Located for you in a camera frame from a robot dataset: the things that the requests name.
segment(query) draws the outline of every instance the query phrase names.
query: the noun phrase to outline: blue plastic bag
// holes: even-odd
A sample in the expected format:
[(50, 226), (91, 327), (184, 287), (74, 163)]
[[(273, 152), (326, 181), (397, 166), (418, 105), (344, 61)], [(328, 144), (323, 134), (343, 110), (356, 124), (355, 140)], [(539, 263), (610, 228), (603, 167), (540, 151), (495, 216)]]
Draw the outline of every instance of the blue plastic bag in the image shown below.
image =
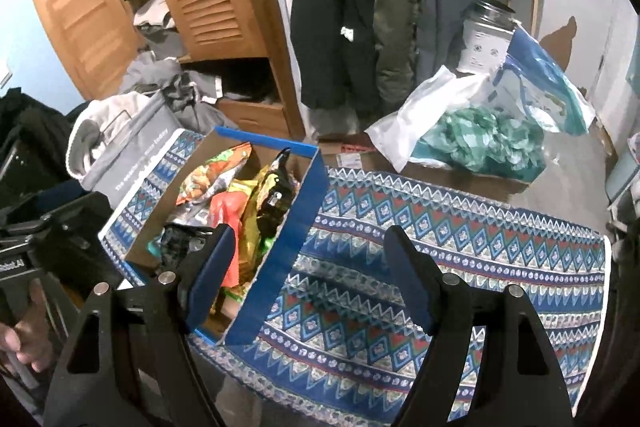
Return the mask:
[(595, 116), (591, 106), (550, 55), (521, 27), (497, 71), (486, 100), (475, 102), (523, 113), (549, 132), (587, 133)]

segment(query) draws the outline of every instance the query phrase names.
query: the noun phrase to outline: cabinet drawer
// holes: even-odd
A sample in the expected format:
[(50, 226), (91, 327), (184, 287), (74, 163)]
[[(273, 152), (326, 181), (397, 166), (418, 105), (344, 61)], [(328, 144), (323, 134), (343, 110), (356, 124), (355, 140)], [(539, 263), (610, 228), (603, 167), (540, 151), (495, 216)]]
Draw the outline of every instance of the cabinet drawer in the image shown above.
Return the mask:
[(222, 98), (216, 102), (216, 107), (243, 131), (289, 139), (284, 108), (280, 103), (268, 105)]

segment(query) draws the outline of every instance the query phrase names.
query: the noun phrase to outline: white plastic bag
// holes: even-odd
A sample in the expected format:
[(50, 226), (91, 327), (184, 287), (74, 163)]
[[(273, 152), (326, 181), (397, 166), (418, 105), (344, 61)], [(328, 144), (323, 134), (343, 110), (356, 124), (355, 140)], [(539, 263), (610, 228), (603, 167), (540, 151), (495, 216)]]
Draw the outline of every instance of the white plastic bag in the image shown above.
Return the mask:
[(400, 172), (409, 161), (417, 141), (444, 112), (466, 107), (468, 100), (488, 79), (488, 74), (457, 78), (443, 66), (416, 87), (397, 112), (378, 120), (366, 133), (376, 149)]

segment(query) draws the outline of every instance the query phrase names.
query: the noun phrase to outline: metal screw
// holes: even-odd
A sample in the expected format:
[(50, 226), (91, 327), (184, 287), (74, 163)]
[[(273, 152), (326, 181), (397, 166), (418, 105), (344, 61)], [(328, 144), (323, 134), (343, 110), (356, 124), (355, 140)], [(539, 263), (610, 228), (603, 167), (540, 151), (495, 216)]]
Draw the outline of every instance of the metal screw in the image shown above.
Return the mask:
[(171, 284), (173, 281), (175, 281), (175, 273), (174, 272), (162, 272), (158, 276), (158, 281), (161, 284)]
[(460, 277), (458, 277), (454, 273), (445, 273), (442, 275), (442, 282), (448, 284), (449, 286), (455, 286), (460, 282)]
[(104, 295), (109, 291), (109, 285), (106, 282), (98, 282), (97, 285), (94, 286), (94, 293), (96, 295)]
[(511, 284), (509, 286), (509, 293), (514, 297), (522, 297), (524, 295), (524, 290), (517, 284)]

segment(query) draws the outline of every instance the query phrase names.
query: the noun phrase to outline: green fabric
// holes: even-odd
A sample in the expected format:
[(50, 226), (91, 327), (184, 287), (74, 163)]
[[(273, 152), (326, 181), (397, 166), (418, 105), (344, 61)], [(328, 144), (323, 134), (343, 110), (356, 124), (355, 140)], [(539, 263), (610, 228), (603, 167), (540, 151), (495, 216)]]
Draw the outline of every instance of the green fabric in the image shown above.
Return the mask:
[(543, 138), (535, 123), (500, 110), (467, 107), (442, 115), (418, 140), (412, 157), (530, 182), (545, 168)]

